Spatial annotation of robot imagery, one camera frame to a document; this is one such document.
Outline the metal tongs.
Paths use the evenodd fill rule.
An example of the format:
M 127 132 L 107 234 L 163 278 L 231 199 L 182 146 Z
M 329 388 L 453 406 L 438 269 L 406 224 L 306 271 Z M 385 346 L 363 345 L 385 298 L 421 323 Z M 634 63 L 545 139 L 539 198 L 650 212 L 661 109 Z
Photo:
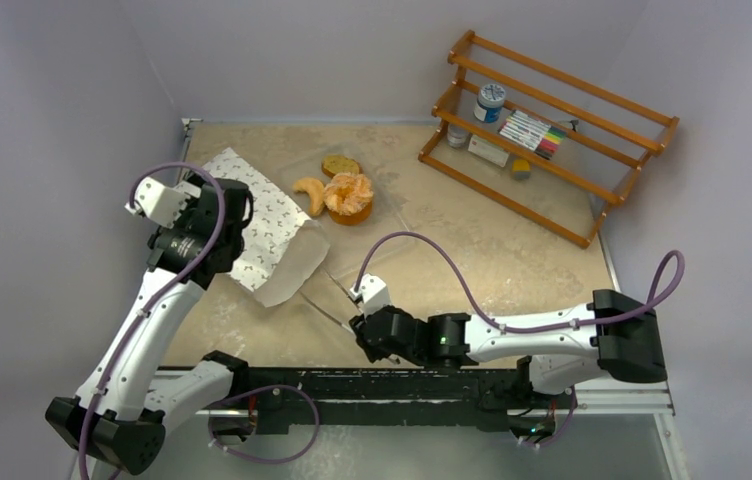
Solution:
M 396 357 L 370 362 L 357 345 L 348 321 L 358 310 L 346 290 L 325 269 L 318 269 L 294 296 L 292 362 L 309 367 L 399 368 Z

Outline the white patterned paper bag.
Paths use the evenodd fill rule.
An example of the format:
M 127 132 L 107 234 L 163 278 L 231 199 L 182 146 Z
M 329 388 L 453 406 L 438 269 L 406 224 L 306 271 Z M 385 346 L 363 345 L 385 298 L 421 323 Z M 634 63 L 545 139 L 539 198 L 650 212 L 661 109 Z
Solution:
M 246 184 L 254 196 L 245 248 L 228 276 L 265 307 L 289 300 L 327 257 L 330 242 L 322 225 L 230 148 L 202 167 L 215 178 Z

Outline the fake croissant tan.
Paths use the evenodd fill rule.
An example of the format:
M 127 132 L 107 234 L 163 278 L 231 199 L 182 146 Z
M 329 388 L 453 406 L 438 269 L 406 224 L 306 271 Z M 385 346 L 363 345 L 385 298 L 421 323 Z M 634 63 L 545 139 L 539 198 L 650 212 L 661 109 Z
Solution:
M 319 216 L 325 207 L 325 186 L 321 180 L 314 177 L 302 177 L 296 180 L 292 189 L 294 193 L 304 193 L 309 197 L 308 214 L 311 217 Z

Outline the fake bread slice brown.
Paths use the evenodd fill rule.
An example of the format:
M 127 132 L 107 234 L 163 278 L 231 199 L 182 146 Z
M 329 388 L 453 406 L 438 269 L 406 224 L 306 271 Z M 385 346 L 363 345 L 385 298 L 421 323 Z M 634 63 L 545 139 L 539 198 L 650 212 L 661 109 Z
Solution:
M 339 173 L 361 174 L 360 164 L 353 158 L 332 154 L 325 156 L 321 161 L 321 171 L 329 178 L 333 178 Z

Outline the fake orange bread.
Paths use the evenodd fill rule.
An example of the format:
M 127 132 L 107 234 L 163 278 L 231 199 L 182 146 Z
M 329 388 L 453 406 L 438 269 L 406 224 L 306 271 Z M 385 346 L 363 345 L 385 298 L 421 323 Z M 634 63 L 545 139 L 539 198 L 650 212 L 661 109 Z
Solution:
M 355 226 L 372 212 L 374 190 L 364 174 L 338 173 L 324 189 L 324 203 L 337 224 Z

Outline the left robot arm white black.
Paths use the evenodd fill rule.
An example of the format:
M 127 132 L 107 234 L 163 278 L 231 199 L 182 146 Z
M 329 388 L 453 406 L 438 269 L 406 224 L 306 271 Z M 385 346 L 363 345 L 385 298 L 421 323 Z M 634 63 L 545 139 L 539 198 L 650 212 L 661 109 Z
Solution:
M 171 188 L 145 178 L 126 207 L 157 225 L 134 304 L 94 371 L 72 396 L 54 397 L 45 420 L 81 462 L 138 475 L 202 406 L 236 409 L 249 399 L 250 382 L 238 374 L 244 362 L 221 353 L 205 356 L 174 389 L 150 386 L 187 314 L 242 254 L 254 197 L 237 180 L 192 175 Z

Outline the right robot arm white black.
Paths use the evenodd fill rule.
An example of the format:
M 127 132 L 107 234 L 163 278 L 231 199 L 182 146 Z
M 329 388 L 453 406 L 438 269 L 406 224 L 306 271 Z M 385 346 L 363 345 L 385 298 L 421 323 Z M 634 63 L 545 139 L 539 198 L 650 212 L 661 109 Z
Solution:
M 516 376 L 513 392 L 528 407 L 595 378 L 631 384 L 668 378 L 654 308 L 615 290 L 596 290 L 591 301 L 569 309 L 505 316 L 498 326 L 468 313 L 420 320 L 392 305 L 368 307 L 349 324 L 370 362 L 397 356 L 458 370 L 525 357 L 528 371 Z

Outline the clear plastic tray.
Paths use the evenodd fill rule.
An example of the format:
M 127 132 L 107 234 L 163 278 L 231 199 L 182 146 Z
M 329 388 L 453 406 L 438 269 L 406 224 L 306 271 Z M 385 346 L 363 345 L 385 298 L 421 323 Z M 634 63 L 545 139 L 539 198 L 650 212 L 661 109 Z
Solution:
M 380 238 L 396 231 L 408 231 L 410 227 L 386 188 L 377 181 L 376 164 L 372 156 L 350 142 L 335 143 L 303 153 L 293 163 L 279 170 L 283 189 L 294 197 L 301 208 L 308 208 L 309 199 L 305 194 L 294 193 L 292 185 L 302 177 L 314 177 L 326 182 L 328 177 L 322 173 L 321 166 L 323 159 L 329 155 L 342 155 L 355 160 L 362 173 L 370 178 L 374 191 L 371 215 L 356 226 L 340 225 L 326 213 L 316 219 L 330 243 L 323 268 L 331 276 L 340 279 L 359 271 L 368 251 Z

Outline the white card box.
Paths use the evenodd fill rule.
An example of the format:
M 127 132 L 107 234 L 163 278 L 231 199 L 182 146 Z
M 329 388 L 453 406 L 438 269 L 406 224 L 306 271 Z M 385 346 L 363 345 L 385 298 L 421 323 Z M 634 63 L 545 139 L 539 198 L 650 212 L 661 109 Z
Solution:
M 468 151 L 498 167 L 505 167 L 510 157 L 510 153 L 507 150 L 478 135 L 470 137 Z

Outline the yellow grey sponge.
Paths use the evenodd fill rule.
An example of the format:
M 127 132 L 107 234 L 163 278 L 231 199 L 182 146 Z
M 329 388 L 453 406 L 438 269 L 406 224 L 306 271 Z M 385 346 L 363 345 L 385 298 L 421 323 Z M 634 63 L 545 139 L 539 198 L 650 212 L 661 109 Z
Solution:
M 524 158 L 515 158 L 511 164 L 511 177 L 515 180 L 522 181 L 531 177 L 532 169 L 528 160 Z

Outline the pack of coloured markers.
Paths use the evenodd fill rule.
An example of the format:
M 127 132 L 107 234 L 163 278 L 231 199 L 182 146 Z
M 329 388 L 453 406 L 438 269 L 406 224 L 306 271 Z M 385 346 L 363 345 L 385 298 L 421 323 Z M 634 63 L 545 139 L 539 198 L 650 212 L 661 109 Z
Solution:
M 546 160 L 552 159 L 567 138 L 565 130 L 538 120 L 520 110 L 513 111 L 505 119 L 498 129 L 498 133 Z

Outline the white jar blue label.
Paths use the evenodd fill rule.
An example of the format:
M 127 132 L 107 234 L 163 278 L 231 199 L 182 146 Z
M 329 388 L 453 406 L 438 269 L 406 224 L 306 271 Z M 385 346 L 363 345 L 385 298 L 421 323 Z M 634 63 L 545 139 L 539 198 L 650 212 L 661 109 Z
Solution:
M 482 123 L 494 123 L 499 119 L 506 100 L 506 90 L 496 83 L 488 83 L 479 88 L 474 107 L 474 118 Z

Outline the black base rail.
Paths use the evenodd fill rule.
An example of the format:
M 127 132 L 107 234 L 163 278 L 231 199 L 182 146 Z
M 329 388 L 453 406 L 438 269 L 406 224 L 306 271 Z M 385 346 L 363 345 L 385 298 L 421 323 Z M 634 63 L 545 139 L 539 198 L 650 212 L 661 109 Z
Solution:
M 564 414 L 574 391 L 537 393 L 527 366 L 513 369 L 249 367 L 217 401 L 254 416 L 261 435 L 294 425 L 473 427 L 527 434 Z

